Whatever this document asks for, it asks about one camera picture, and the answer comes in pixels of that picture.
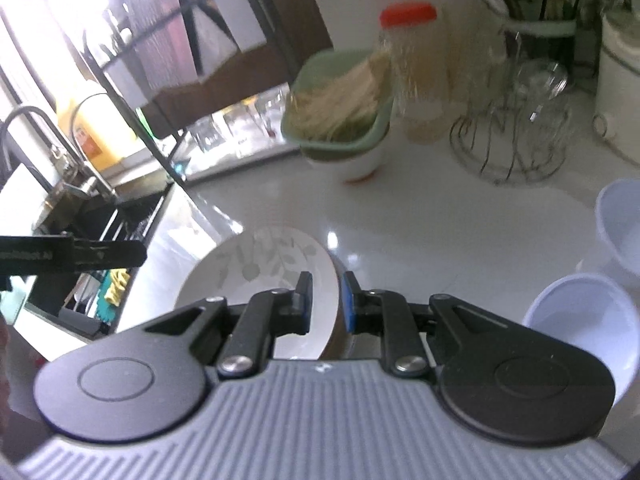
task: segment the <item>bottle label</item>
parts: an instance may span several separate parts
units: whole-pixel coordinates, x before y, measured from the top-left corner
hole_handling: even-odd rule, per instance
[[[82,128],[76,128],[76,139],[89,160],[102,154],[100,146]]]

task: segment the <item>metal screw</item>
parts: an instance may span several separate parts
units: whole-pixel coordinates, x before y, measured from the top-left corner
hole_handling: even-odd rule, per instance
[[[421,372],[427,367],[427,361],[417,355],[407,355],[396,361],[396,370],[399,372]]]
[[[246,355],[232,355],[220,364],[220,368],[228,374],[242,374],[251,368],[254,362]]]

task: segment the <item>green plastic container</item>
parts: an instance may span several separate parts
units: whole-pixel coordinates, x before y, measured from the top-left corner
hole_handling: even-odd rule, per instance
[[[296,78],[291,91],[301,92],[317,87],[327,82],[328,79],[339,77],[354,66],[363,62],[372,54],[372,50],[323,50],[310,57]],[[302,148],[315,150],[341,151],[341,152],[366,152],[373,148],[385,136],[391,118],[391,108],[394,99],[389,98],[378,109],[376,121],[370,130],[352,142],[322,142],[319,140],[304,140],[289,124],[289,113],[285,109],[280,129],[282,136],[289,142],[299,144]]]

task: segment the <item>countertop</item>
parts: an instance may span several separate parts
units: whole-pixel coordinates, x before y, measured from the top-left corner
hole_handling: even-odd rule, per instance
[[[616,178],[640,176],[591,136],[592,99],[578,94],[574,109],[580,119],[568,160],[535,187],[479,180],[456,162],[448,136],[430,146],[396,139],[388,163],[355,185],[338,184],[290,156],[199,184],[191,197],[174,186],[118,331],[171,310],[201,257],[233,234],[268,224],[307,232],[364,288],[396,290],[409,301],[446,292],[521,322],[534,298],[573,272],[591,247],[599,190]],[[47,358],[71,349],[35,347]],[[618,438],[639,406],[640,384],[634,384],[604,433]],[[639,449],[620,450],[628,460],[636,451],[640,459],[640,439],[633,441]]]

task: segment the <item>sink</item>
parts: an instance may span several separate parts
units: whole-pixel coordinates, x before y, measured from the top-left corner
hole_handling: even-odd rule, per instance
[[[115,204],[96,196],[82,204],[72,224],[64,230],[77,238],[92,240],[144,240],[166,191],[162,189],[145,194],[145,190],[138,186],[136,194],[122,193],[119,195],[122,200]],[[65,311],[62,311],[65,299],[78,282],[79,276],[80,273],[77,272],[39,276],[31,289],[26,308],[85,337],[94,338],[99,333],[110,332],[111,327],[86,316],[84,306],[79,306],[75,312],[74,298],[68,302]],[[103,276],[103,271],[94,273],[99,281]]]

